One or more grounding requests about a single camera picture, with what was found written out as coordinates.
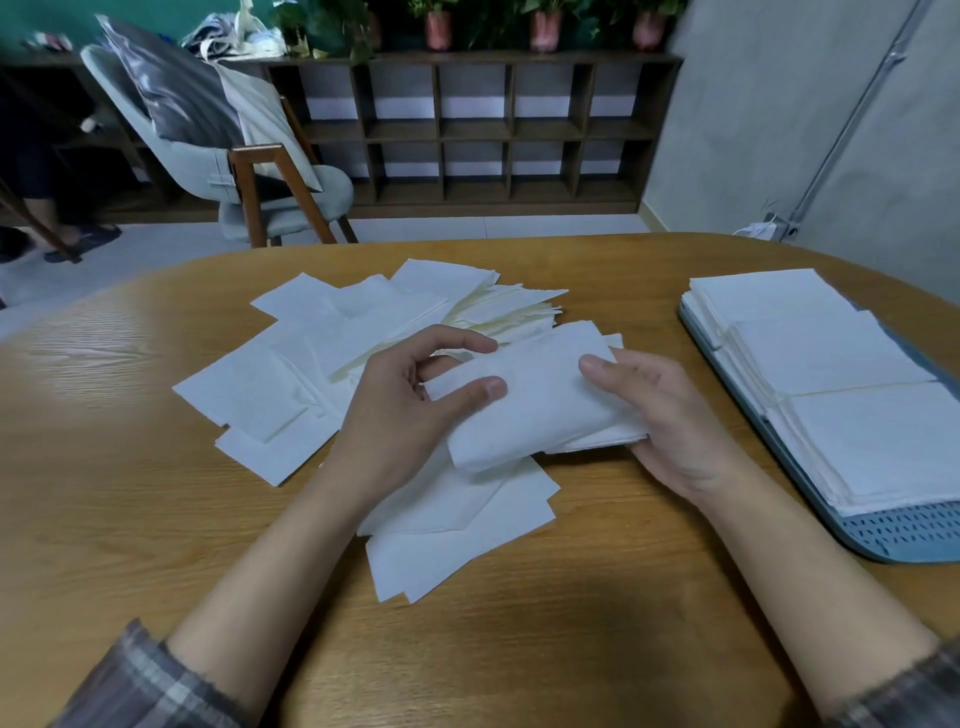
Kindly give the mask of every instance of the left hand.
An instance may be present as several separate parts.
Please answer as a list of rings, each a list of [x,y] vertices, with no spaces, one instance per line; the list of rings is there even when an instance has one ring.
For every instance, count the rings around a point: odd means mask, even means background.
[[[485,376],[430,401],[420,385],[460,363],[433,353],[496,348],[475,331],[432,326],[371,356],[323,472],[335,472],[373,508],[417,474],[456,424],[507,394],[503,379]]]

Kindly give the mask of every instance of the hand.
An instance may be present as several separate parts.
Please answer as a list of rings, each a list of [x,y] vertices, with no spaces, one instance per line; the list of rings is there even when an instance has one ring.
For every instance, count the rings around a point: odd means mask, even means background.
[[[503,379],[485,376],[430,401],[420,384],[460,363],[432,354],[496,348],[493,339],[475,331],[432,326],[371,356],[324,471],[336,470],[361,489],[363,505],[373,508],[417,474],[456,424],[507,394]]]
[[[616,363],[590,354],[580,371],[596,386],[636,407],[650,437],[630,445],[663,485],[687,499],[756,470],[720,424],[684,368],[651,353],[613,349]]]

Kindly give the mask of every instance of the napkin pile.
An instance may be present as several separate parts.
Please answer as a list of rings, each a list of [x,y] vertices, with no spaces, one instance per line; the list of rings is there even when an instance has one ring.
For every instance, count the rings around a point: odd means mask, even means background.
[[[529,456],[634,442],[625,405],[580,375],[584,353],[612,359],[618,334],[593,322],[554,328],[565,290],[501,285],[495,271],[407,260],[390,278],[337,288],[305,274],[252,305],[276,318],[174,391],[228,429],[215,445],[279,485],[343,424],[368,358],[432,324],[480,331],[497,352],[450,352],[464,363],[425,385],[438,399],[480,376],[508,394],[468,418],[414,479],[361,524],[377,597],[413,602],[470,560],[554,519],[559,490]]]
[[[815,271],[691,279],[683,304],[841,516],[960,499],[960,402]]]

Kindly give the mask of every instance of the wooden table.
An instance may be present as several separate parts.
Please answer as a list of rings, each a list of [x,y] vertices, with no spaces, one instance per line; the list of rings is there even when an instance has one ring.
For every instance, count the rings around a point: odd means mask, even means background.
[[[213,447],[171,386],[265,328],[249,306],[305,271],[336,285],[408,256],[569,288],[562,320],[685,364],[786,480],[676,317],[694,276],[814,266],[960,374],[960,309],[823,255],[744,238],[614,235],[278,248],[110,289],[0,345],[0,716],[51,718],[133,617],[163,635],[323,460],[274,490]],[[704,522],[622,451],[542,458],[557,520],[413,606],[378,604],[348,550],[271,720],[284,726],[782,726],[812,709]],[[960,567],[870,570],[960,631]]]

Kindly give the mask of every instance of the folded napkin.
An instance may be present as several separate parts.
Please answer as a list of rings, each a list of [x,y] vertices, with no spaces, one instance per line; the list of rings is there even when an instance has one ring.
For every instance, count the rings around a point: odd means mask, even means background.
[[[616,424],[630,412],[623,400],[580,374],[582,355],[612,360],[592,321],[564,324],[470,361],[426,382],[432,400],[481,376],[501,376],[507,396],[457,425],[447,438],[454,465],[467,472],[552,449]]]
[[[960,500],[960,402],[939,382],[793,397],[768,419],[843,516]]]
[[[812,268],[690,279],[690,294],[714,348],[721,345],[727,329],[740,321],[810,313],[842,315],[853,309]]]
[[[870,311],[734,324],[725,347],[766,407],[791,395],[932,381]]]

